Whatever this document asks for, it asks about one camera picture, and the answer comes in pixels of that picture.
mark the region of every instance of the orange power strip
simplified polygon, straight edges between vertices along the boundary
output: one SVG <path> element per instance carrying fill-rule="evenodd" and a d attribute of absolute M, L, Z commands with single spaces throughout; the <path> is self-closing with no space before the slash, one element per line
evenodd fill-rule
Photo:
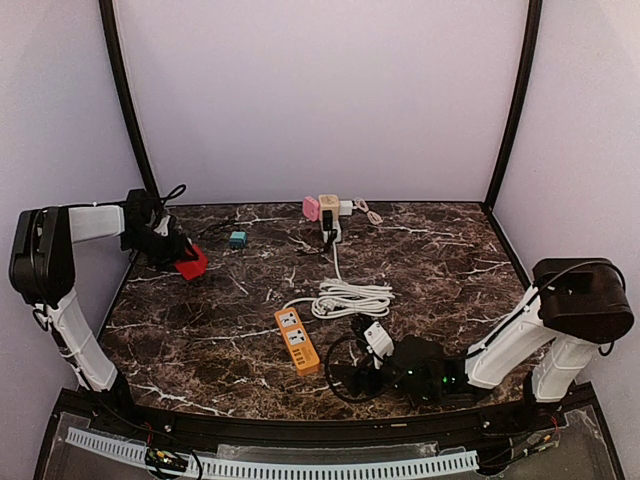
<path fill-rule="evenodd" d="M 304 376 L 320 370 L 320 359 L 313 348 L 309 335 L 300 321 L 295 308 L 287 308 L 275 313 L 276 322 L 284 343 L 289 349 L 298 375 Z"/>

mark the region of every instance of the red block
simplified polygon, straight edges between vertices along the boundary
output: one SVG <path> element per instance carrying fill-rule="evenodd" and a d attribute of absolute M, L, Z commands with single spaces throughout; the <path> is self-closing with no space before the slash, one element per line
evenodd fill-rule
<path fill-rule="evenodd" d="M 207 265 L 209 265 L 209 259 L 205 257 L 202 250 L 200 250 L 196 244 L 192 244 L 191 246 L 198 254 L 198 260 L 176 262 L 174 264 L 185 280 L 193 280 L 194 278 L 201 277 L 207 271 Z"/>

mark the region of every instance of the marble surface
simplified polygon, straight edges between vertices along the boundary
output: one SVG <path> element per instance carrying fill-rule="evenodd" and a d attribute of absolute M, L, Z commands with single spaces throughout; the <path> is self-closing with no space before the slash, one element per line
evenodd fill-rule
<path fill-rule="evenodd" d="M 415 334 L 462 353 L 522 296 L 506 254 L 479 206 L 471 203 L 379 203 L 378 227 L 362 213 L 343 218 L 343 278 L 390 284 L 397 298 L 382 324 L 395 339 Z M 176 272 L 133 268 L 100 342 L 129 380 L 139 404 L 253 419 L 370 419 L 441 411 L 412 408 L 398 394 L 362 405 L 342 402 L 321 373 L 299 377 L 274 312 L 315 296 L 333 278 L 330 255 L 300 256 L 321 246 L 319 224 L 299 204 L 172 207 L 183 230 L 209 258 L 206 275 L 186 282 Z M 225 218 L 236 224 L 203 232 Z M 228 248 L 246 231 L 244 250 Z M 349 333 L 350 319 L 315 320 L 298 311 L 321 358 Z M 534 356 L 482 404 L 516 400 Z"/>

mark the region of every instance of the white cable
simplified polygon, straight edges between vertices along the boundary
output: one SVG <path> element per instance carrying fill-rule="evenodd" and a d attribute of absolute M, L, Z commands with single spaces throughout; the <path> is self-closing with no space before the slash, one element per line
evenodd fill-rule
<path fill-rule="evenodd" d="M 383 222 L 382 217 L 369 208 L 369 205 L 367 205 L 367 202 L 364 200 L 364 198 L 356 197 L 353 199 L 353 203 L 358 210 L 361 210 L 367 214 L 367 218 L 372 225 L 380 225 Z"/>
<path fill-rule="evenodd" d="M 389 286 L 350 285 L 340 277 L 338 266 L 338 250 L 333 244 L 333 259 L 338 278 L 326 279 L 320 284 L 318 298 L 304 297 L 291 300 L 284 307 L 289 308 L 296 303 L 311 302 L 311 313 L 320 320 L 362 313 L 370 317 L 384 317 L 389 314 L 389 305 L 395 298 Z"/>
<path fill-rule="evenodd" d="M 336 242 L 333 242 L 333 267 L 336 269 L 336 278 L 342 280 L 340 266 L 338 265 L 338 247 L 336 246 Z"/>

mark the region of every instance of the white wall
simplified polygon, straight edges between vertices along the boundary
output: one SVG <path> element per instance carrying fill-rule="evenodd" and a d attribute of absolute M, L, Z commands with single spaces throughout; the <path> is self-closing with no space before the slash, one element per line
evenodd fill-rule
<path fill-rule="evenodd" d="M 32 478 L 49 414 L 75 385 L 8 271 L 20 211 L 122 199 L 140 185 L 97 1 L 0 2 L 0 478 Z M 97 330 L 127 259 L 116 241 L 75 250 L 80 303 Z"/>
<path fill-rule="evenodd" d="M 193 203 L 484 199 L 527 3 L 116 1 L 161 190 Z"/>
<path fill-rule="evenodd" d="M 545 0 L 497 216 L 525 265 L 605 256 L 640 315 L 640 4 Z M 640 478 L 640 327 L 593 361 L 628 478 Z"/>

